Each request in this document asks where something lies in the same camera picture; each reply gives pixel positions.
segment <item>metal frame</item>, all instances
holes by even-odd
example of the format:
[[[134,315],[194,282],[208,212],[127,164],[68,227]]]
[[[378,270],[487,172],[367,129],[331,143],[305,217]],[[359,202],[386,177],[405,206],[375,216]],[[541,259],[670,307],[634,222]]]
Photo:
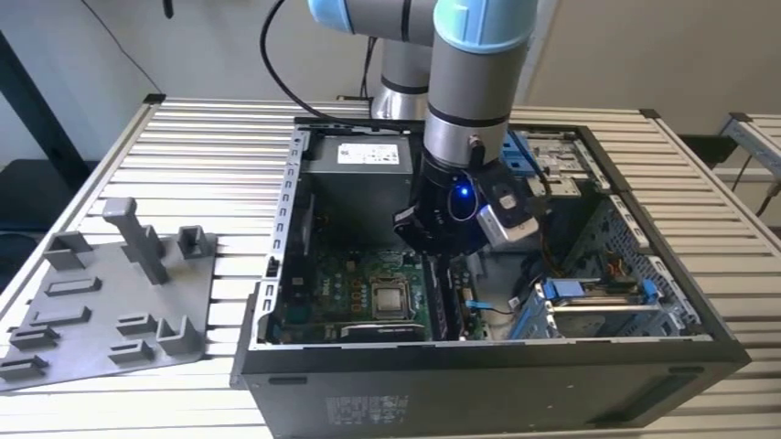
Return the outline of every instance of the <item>metal frame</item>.
[[[317,102],[315,106],[342,117],[366,115],[363,102]],[[226,389],[243,304],[265,272],[259,249],[273,231],[282,178],[277,162],[287,155],[291,119],[298,115],[305,112],[289,102],[168,98],[159,106],[143,106],[55,229],[80,230],[90,242],[115,241],[118,235],[107,234],[92,220],[103,199],[111,196],[136,197],[139,215],[148,216],[147,223],[159,230],[171,216],[211,224],[220,234],[220,249],[210,306],[210,359],[159,373],[76,381],[14,393],[14,398],[0,397],[6,415],[0,431],[59,432],[62,437],[78,439],[103,437],[103,429],[118,428],[128,438],[170,437],[172,431],[269,435],[249,392]],[[753,215],[730,198],[713,173],[697,165],[697,157],[689,157],[677,136],[638,111],[517,107],[513,122],[589,126],[754,361],[672,416],[642,431],[613,432],[612,436],[775,439],[781,431],[781,270],[775,265],[777,245],[765,239],[756,220],[749,220]],[[725,223],[741,227],[742,235],[714,236],[712,230]],[[0,350],[7,326],[23,316],[32,285],[40,280],[35,276],[39,259],[40,252],[0,294]],[[732,271],[713,273],[712,266]],[[83,414],[86,406],[90,416]],[[588,438],[600,433],[553,435]]]
[[[771,121],[773,118],[773,116],[757,116],[757,120],[754,120],[753,116],[734,113],[721,131],[721,135],[728,135],[745,148],[771,170],[777,181],[781,179],[781,145],[762,131],[761,127],[762,121]]]

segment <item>vertical post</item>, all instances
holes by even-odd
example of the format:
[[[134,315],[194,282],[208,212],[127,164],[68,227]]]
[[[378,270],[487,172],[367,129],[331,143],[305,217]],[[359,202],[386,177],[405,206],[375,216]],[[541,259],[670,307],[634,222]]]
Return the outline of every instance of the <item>vertical post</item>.
[[[90,168],[8,44],[3,31],[0,31],[0,92],[20,116],[64,183],[76,193],[90,176]]]

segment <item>metal rail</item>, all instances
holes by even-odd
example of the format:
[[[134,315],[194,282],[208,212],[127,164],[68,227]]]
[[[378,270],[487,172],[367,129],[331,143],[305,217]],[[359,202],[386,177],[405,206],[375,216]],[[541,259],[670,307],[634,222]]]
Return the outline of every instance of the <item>metal rail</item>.
[[[359,102],[318,107],[345,117],[366,114]],[[228,376],[245,299],[262,275],[297,115],[303,113],[286,102],[178,99],[139,111],[54,230],[80,230],[94,243],[115,241],[116,230],[99,218],[103,203],[132,196],[142,223],[159,233],[200,224],[219,234],[208,359],[3,395],[2,433],[90,439],[122,429],[111,435],[270,436],[249,392],[228,391]],[[589,126],[754,359],[645,430],[612,437],[780,437],[779,240],[661,121],[637,111],[521,107],[513,122]],[[40,248],[0,295],[0,357],[7,328],[22,322],[46,268]]]

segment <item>green circuit board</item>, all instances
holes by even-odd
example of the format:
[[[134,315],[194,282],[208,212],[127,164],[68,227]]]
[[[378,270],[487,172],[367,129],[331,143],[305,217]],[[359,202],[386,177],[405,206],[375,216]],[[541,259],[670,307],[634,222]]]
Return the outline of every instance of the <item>green circuit board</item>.
[[[378,291],[401,291],[402,309],[383,311],[377,303]],[[422,325],[431,339],[421,258],[395,250],[321,248],[311,301],[287,307],[283,342],[334,343],[342,327],[377,323]]]

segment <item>motherboard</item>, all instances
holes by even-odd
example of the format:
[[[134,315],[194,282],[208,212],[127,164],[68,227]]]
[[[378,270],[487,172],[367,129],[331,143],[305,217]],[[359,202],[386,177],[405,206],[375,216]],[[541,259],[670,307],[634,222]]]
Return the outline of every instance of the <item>motherboard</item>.
[[[289,304],[285,312],[283,343],[345,342],[378,336],[390,326],[431,338],[423,267],[415,253],[321,247],[317,261],[311,296]]]

